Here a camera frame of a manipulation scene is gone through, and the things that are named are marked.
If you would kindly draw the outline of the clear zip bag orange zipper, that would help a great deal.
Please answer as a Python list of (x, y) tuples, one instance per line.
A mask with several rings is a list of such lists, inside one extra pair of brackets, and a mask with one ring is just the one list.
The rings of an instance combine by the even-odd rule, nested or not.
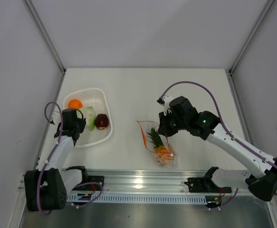
[(174, 169), (177, 155), (168, 138), (159, 135), (159, 124), (155, 121), (136, 121), (139, 124), (145, 149), (161, 167)]

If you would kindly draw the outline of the green white cabbage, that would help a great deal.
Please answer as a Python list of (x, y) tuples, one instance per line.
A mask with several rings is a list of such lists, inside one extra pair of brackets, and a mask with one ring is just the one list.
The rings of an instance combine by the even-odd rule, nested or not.
[(86, 127), (89, 128), (91, 131), (95, 128), (95, 119), (96, 119), (96, 112), (93, 107), (87, 106), (80, 109), (83, 113), (84, 118), (86, 118)]

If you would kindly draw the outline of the small orange pineapple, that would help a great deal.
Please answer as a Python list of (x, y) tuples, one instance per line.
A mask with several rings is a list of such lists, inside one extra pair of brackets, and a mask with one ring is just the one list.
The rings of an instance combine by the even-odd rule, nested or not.
[(147, 137), (152, 144), (155, 161), (161, 166), (172, 166), (175, 162), (175, 152), (168, 141), (164, 144), (155, 127), (147, 131)]

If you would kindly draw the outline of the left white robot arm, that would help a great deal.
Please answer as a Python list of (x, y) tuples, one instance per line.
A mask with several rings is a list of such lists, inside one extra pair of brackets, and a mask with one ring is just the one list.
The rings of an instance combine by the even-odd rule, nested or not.
[(70, 168), (66, 177), (61, 176), (62, 167), (69, 153), (75, 147), (80, 134), (84, 131), (86, 119), (78, 109), (62, 111), (62, 120), (54, 135), (55, 145), (42, 165), (24, 175), (27, 209), (30, 212), (50, 213), (63, 209), (67, 194), (76, 187), (84, 190), (89, 185), (89, 178), (84, 175), (83, 166)]

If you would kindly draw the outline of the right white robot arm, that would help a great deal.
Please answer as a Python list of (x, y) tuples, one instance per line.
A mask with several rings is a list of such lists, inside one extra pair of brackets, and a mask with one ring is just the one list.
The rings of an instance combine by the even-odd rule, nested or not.
[(269, 202), (277, 193), (277, 157), (273, 157), (234, 135), (215, 114), (198, 112), (190, 101), (165, 95), (157, 100), (163, 106), (159, 113), (158, 133), (171, 137), (180, 130), (210, 142), (231, 155), (245, 170), (210, 168), (204, 175), (207, 191), (230, 187), (248, 189), (255, 197)]

